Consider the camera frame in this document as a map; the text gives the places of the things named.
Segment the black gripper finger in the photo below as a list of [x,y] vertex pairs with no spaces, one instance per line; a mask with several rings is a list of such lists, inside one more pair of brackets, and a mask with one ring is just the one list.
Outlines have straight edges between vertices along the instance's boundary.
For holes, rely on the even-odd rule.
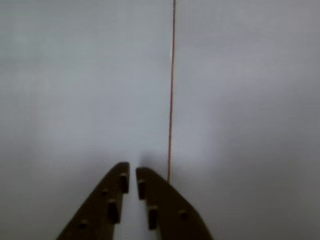
[[148,228],[162,240],[212,240],[196,209],[157,172],[136,169],[138,197],[147,209]]
[[130,164],[116,164],[58,236],[59,240],[112,240],[130,189]]

